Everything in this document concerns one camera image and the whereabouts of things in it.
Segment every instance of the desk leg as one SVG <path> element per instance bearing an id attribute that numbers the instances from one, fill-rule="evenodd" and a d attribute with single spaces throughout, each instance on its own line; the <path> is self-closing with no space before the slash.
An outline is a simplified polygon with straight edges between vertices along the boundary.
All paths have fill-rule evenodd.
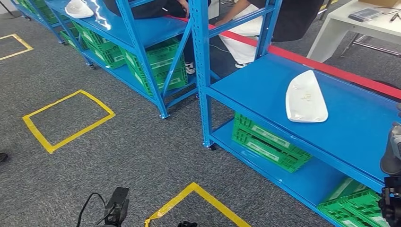
<path id="1" fill-rule="evenodd" d="M 327 18 L 317 35 L 307 58 L 324 62 L 333 56 L 351 25 L 342 21 Z"/>

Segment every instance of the gray carpet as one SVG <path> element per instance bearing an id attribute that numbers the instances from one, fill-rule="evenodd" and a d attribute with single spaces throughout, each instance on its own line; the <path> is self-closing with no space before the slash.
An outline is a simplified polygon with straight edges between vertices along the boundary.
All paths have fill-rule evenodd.
<path id="1" fill-rule="evenodd" d="M 26 47 L 12 36 L 0 39 L 0 46 L 0 58 L 26 50 Z"/>
<path id="2" fill-rule="evenodd" d="M 321 24 L 315 22 L 303 40 L 278 45 L 306 54 Z M 171 117 L 161 120 L 154 105 L 105 71 L 91 70 L 77 52 L 58 44 L 38 23 L 16 18 L 0 20 L 0 27 L 0 37 L 17 33 L 34 48 L 0 61 L 0 148 L 9 149 L 10 155 L 8 162 L 0 165 L 0 226 L 75 226 L 91 192 L 108 199 L 121 186 L 131 191 L 124 226 L 138 227 L 191 182 L 253 227 L 330 226 L 226 151 L 202 147 L 195 97 L 172 108 Z M 215 48 L 211 51 L 212 58 L 227 59 L 220 65 L 212 60 L 214 71 L 228 74 L 234 70 L 229 54 Z M 334 57 L 328 63 L 400 84 L 395 76 L 397 61 L 356 47 L 346 58 Z M 25 126 L 22 116 L 79 89 L 100 99 L 116 116 L 50 155 Z M 77 96 L 32 120 L 51 143 L 57 143 L 104 114 L 92 101 Z M 214 125 L 231 114 L 231 110 L 214 103 Z M 101 216 L 100 206 L 97 199 L 90 203 L 82 226 L 91 226 Z M 196 221 L 200 227 L 234 226 L 196 194 L 152 226 L 173 227 L 180 220 Z"/>

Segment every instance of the white plastic cover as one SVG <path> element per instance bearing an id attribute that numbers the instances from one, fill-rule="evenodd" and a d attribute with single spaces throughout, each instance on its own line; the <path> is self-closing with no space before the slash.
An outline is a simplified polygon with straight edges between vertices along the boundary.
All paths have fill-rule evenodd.
<path id="1" fill-rule="evenodd" d="M 324 122 L 329 117 L 312 70 L 292 79 L 286 93 L 286 111 L 288 119 L 292 122 Z"/>
<path id="2" fill-rule="evenodd" d="M 76 19 L 93 16 L 93 11 L 82 0 L 71 0 L 66 5 L 65 12 Z"/>

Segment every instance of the green plastic crate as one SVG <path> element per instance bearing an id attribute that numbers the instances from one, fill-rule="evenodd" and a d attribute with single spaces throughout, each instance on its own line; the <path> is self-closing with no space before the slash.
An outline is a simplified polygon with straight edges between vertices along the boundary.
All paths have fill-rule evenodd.
<path id="1" fill-rule="evenodd" d="M 116 44 L 111 42 L 110 40 L 107 40 L 100 35 L 96 34 L 95 32 L 85 28 L 84 26 L 72 22 L 74 26 L 77 28 L 79 33 L 81 34 L 81 37 L 85 40 L 85 42 L 93 47 L 95 47 L 97 50 L 103 52 L 103 51 L 108 51 L 114 48 L 118 48 Z"/>
<path id="2" fill-rule="evenodd" d="M 142 67 L 140 65 L 140 62 L 139 62 L 138 58 L 134 54 L 126 51 L 125 49 L 123 49 L 122 47 L 120 47 L 120 49 L 121 49 L 121 52 L 124 55 L 125 60 L 127 61 L 127 64 L 131 65 L 131 67 L 134 68 L 136 71 L 142 72 L 143 69 L 142 69 Z M 148 61 L 149 61 L 150 67 L 153 70 L 154 74 L 158 74 L 160 72 L 165 72 L 165 71 L 169 71 L 170 70 L 170 66 L 171 66 L 171 63 L 173 63 L 174 57 L 173 58 L 170 58 L 170 56 L 166 56 L 166 57 L 168 57 L 168 58 L 167 59 L 162 59 L 162 60 L 159 60 L 159 61 L 154 61 L 154 59 L 160 59 L 160 58 L 153 58 L 153 60 L 150 61 L 149 60 L 150 57 L 148 56 Z M 181 58 L 178 60 L 177 65 L 175 66 L 175 68 L 179 69 L 179 68 L 182 68 L 182 67 L 185 67 L 183 56 L 181 56 Z"/>
<path id="3" fill-rule="evenodd" d="M 343 227 L 370 227 L 364 220 L 343 208 L 338 203 L 338 200 L 321 203 L 317 206 L 317 209 Z"/>
<path id="4" fill-rule="evenodd" d="M 264 140 L 268 140 L 269 143 L 280 149 L 291 150 L 297 153 L 303 153 L 304 151 L 286 140 L 274 135 L 268 130 L 262 128 L 261 126 L 255 124 L 253 121 L 249 120 L 240 113 L 235 113 L 235 127 L 241 127 L 244 131 L 251 133 L 256 136 L 263 137 Z"/>
<path id="5" fill-rule="evenodd" d="M 339 186 L 335 190 L 333 190 L 333 192 L 327 197 L 325 201 L 338 199 L 365 189 L 366 189 L 365 185 L 359 183 L 358 181 L 350 177 L 346 177 L 344 178 L 344 180 L 342 180 Z"/>
<path id="6" fill-rule="evenodd" d="M 70 28 L 70 30 L 71 30 L 72 34 L 78 40 L 78 38 L 79 38 L 78 30 L 76 28 L 74 28 L 74 27 Z M 75 46 L 75 44 L 72 41 L 72 39 L 70 38 L 70 36 L 64 30 L 60 31 L 60 35 L 69 45 L 71 45 L 76 51 L 78 51 L 78 48 Z M 82 48 L 84 50 L 87 50 L 87 46 L 86 46 L 86 44 L 85 44 L 85 42 L 83 40 L 81 40 L 81 46 L 82 46 Z"/>
<path id="7" fill-rule="evenodd" d="M 389 225 L 382 217 L 382 212 L 378 207 L 379 199 L 376 192 L 366 189 L 340 198 L 339 203 L 373 227 L 388 227 Z"/>
<path id="8" fill-rule="evenodd" d="M 133 76 L 139 81 L 139 83 L 143 86 L 145 89 L 146 93 L 150 96 L 153 97 L 153 93 L 150 89 L 150 85 L 148 83 L 148 80 L 146 79 L 145 73 L 144 72 L 138 72 L 136 69 L 134 69 L 131 65 L 128 65 L 128 68 L 130 69 L 131 73 Z M 155 80 L 157 83 L 157 87 L 159 88 L 159 91 L 163 88 L 166 77 L 167 77 L 167 71 L 165 72 L 160 72 L 158 74 L 154 74 Z M 167 87 L 168 90 L 174 89 L 174 88 L 180 88 L 188 84 L 188 76 L 184 68 L 179 68 L 175 69 L 173 72 L 173 75 L 171 77 L 171 81 Z"/>
<path id="9" fill-rule="evenodd" d="M 264 137 L 244 131 L 242 127 L 234 126 L 232 139 L 262 157 L 276 163 L 290 173 L 294 173 L 312 157 L 304 151 L 294 152 L 292 150 L 281 149 L 270 143 L 270 140 L 266 140 Z"/>
<path id="10" fill-rule="evenodd" d="M 100 51 L 96 47 L 92 46 L 90 43 L 86 42 L 86 40 L 85 43 L 87 44 L 91 52 L 98 56 L 111 69 L 116 69 L 125 65 L 124 56 L 121 54 L 118 46 L 115 46 L 114 48 L 107 51 Z"/>
<path id="11" fill-rule="evenodd" d="M 50 24 L 55 24 L 58 22 L 57 18 L 54 16 L 52 13 L 51 9 L 46 5 L 44 0 L 33 0 L 32 1 L 35 6 L 39 9 L 39 11 L 43 14 L 44 20 L 49 22 Z M 31 13 L 39 15 L 39 13 L 36 12 L 36 10 L 33 8 L 33 6 L 26 0 L 20 0 L 19 3 L 27 8 Z M 61 18 L 63 20 L 68 19 L 66 16 L 62 15 Z"/>
<path id="12" fill-rule="evenodd" d="M 178 45 L 179 41 L 176 38 L 171 38 L 146 48 L 146 56 L 151 68 L 155 69 L 157 67 L 171 64 L 173 62 L 175 53 L 177 52 Z M 124 50 L 123 48 L 122 52 L 125 53 L 124 57 L 127 61 L 129 61 L 133 68 L 135 68 L 137 71 L 142 71 L 140 61 L 134 54 Z M 181 68 L 184 66 L 184 58 L 182 55 L 177 63 L 176 68 Z"/>

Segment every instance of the blue shelf surface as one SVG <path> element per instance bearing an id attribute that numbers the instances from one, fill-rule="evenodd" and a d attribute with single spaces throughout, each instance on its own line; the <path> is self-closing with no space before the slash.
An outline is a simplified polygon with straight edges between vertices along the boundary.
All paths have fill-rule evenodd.
<path id="1" fill-rule="evenodd" d="M 206 88 L 212 98 L 380 192 L 386 176 L 379 166 L 388 131 L 399 120 L 396 103 L 315 71 L 329 118 L 322 123 L 288 120 L 290 81 L 310 68 L 274 54 Z"/>
<path id="2" fill-rule="evenodd" d="M 102 67 L 104 70 L 107 72 L 111 73 L 113 76 L 115 76 L 117 79 L 119 79 L 121 82 L 132 88 L 133 90 L 137 91 L 140 93 L 142 96 L 147 98 L 149 101 L 156 103 L 153 97 L 150 97 L 143 86 L 139 83 L 139 81 L 131 74 L 130 70 L 128 69 L 127 65 L 123 65 L 121 67 L 118 67 L 116 69 L 111 69 L 105 65 L 105 63 L 97 57 L 94 53 L 92 53 L 90 50 L 85 50 L 83 51 L 83 54 L 91 59 L 96 65 Z M 189 87 L 192 84 L 196 83 L 196 77 L 193 75 L 188 75 L 188 84 L 184 87 L 180 88 L 175 88 L 171 89 L 166 93 L 166 97 L 171 96 L 177 92 L 180 92 L 181 90 Z"/>
<path id="3" fill-rule="evenodd" d="M 119 46 L 133 47 L 122 18 L 109 11 L 102 0 L 85 1 L 95 15 L 84 19 L 72 18 L 65 12 L 68 2 L 67 0 L 47 0 L 46 4 Z M 169 17 L 136 19 L 135 27 L 140 31 L 140 41 L 146 48 L 183 33 L 186 22 Z"/>
<path id="4" fill-rule="evenodd" d="M 316 207 L 344 179 L 342 172 L 314 157 L 295 173 L 289 173 L 231 140 L 233 126 L 234 122 L 230 120 L 219 127 L 212 133 L 213 141 L 329 222 L 339 226 Z"/>

